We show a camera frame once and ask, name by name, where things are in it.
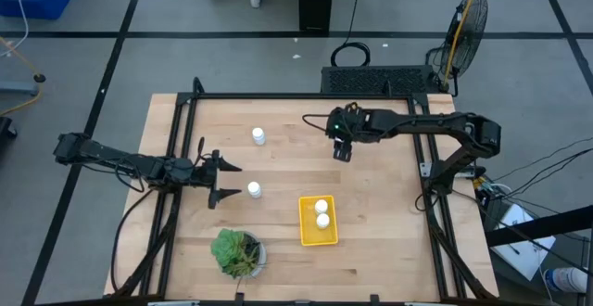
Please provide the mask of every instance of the yellow cable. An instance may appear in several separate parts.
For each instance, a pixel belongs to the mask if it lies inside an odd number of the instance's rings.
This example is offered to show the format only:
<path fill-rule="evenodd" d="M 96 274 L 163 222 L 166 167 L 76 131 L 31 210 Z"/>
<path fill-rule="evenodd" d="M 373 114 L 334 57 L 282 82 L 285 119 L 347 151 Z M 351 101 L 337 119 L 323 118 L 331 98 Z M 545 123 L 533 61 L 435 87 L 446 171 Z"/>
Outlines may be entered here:
<path fill-rule="evenodd" d="M 472 5 L 473 0 L 468 0 L 467 4 L 465 5 L 465 9 L 463 9 L 463 15 L 461 16 L 460 25 L 457 27 L 455 31 L 455 37 L 453 38 L 453 45 L 451 46 L 451 52 L 448 53 L 448 60 L 447 60 L 447 70 L 445 71 L 445 80 L 443 81 L 443 85 L 447 87 L 447 80 L 448 80 L 448 73 L 451 71 L 451 64 L 453 63 L 453 54 L 455 53 L 455 46 L 457 45 L 457 39 L 460 36 L 461 28 L 463 27 L 463 23 L 465 23 L 465 18 L 467 17 L 467 12 L 470 10 L 470 6 Z"/>
<path fill-rule="evenodd" d="M 12 52 L 13 54 L 15 54 L 20 60 L 22 60 L 22 62 L 25 63 L 25 65 L 27 65 L 32 71 L 33 71 L 33 75 L 37 76 L 37 75 L 42 75 L 40 71 L 38 71 L 33 64 L 31 64 L 31 62 L 25 58 L 19 51 L 17 51 L 14 47 L 12 47 L 12 45 L 10 45 L 2 36 L 0 36 L 0 42 L 2 44 L 4 44 L 4 46 L 6 46 L 8 49 L 10 49 L 10 52 Z M 39 97 L 41 97 L 41 93 L 42 93 L 42 85 L 41 83 L 37 84 L 38 87 L 38 91 L 37 94 L 30 100 L 19 104 L 16 107 L 13 108 L 8 108 L 6 110 L 0 111 L 0 117 L 5 116 L 11 112 L 17 111 L 21 108 L 25 108 L 35 102 L 37 102 L 37 100 L 39 99 Z"/>

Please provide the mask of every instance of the wheel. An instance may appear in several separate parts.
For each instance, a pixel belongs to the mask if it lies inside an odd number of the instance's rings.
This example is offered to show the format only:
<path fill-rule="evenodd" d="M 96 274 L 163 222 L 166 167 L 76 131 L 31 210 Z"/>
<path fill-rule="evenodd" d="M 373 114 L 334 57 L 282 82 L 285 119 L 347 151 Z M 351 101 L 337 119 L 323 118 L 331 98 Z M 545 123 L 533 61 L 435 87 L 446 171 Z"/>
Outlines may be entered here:
<path fill-rule="evenodd" d="M 17 135 L 19 135 L 17 129 L 12 125 L 8 126 L 8 129 L 6 129 L 6 136 L 10 139 L 14 139 Z"/>

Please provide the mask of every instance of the fan grille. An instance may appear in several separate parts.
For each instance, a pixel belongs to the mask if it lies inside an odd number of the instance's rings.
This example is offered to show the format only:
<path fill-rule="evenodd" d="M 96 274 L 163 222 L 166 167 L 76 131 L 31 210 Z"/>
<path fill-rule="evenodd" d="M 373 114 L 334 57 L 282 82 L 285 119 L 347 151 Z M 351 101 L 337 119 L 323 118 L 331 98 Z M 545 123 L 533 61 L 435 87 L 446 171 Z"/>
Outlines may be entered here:
<path fill-rule="evenodd" d="M 468 0 L 462 0 L 458 8 L 461 9 L 461 13 L 465 9 Z M 473 57 L 482 41 L 484 35 L 484 28 L 486 27 L 486 19 L 488 16 L 488 2 L 487 0 L 473 0 L 470 9 L 468 10 L 467 17 L 463 26 L 461 27 L 460 35 L 457 39 L 457 45 L 455 48 L 455 54 L 453 55 L 453 61 L 451 67 L 456 69 L 458 77 L 461 76 L 472 63 Z M 445 75 L 447 70 L 448 55 L 453 45 L 453 38 L 455 31 L 459 26 L 461 14 L 460 11 L 456 11 L 453 16 L 453 20 L 449 25 L 447 38 L 443 46 L 443 52 L 441 55 L 441 66 L 440 73 Z"/>

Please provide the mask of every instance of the green succulent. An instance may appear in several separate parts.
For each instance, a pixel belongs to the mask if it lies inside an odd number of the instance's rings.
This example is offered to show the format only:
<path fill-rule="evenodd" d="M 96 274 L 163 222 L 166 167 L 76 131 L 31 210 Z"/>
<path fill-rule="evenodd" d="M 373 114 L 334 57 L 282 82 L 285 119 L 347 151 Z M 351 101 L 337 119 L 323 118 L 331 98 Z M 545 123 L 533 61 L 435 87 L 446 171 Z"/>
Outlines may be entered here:
<path fill-rule="evenodd" d="M 225 228 L 212 241 L 210 251 L 225 274 L 236 278 L 251 274 L 258 267 L 258 247 L 246 254 L 247 241 L 245 233 Z"/>

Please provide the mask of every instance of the potted plant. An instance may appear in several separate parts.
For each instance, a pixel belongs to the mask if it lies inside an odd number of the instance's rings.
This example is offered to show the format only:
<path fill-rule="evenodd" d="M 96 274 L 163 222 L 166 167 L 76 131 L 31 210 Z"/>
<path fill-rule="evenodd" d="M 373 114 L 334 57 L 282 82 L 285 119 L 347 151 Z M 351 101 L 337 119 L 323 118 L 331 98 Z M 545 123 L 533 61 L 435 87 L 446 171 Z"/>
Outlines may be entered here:
<path fill-rule="evenodd" d="M 221 270 L 233 278 L 255 277 L 266 262 L 266 249 L 254 235 L 223 228 L 210 245 Z"/>

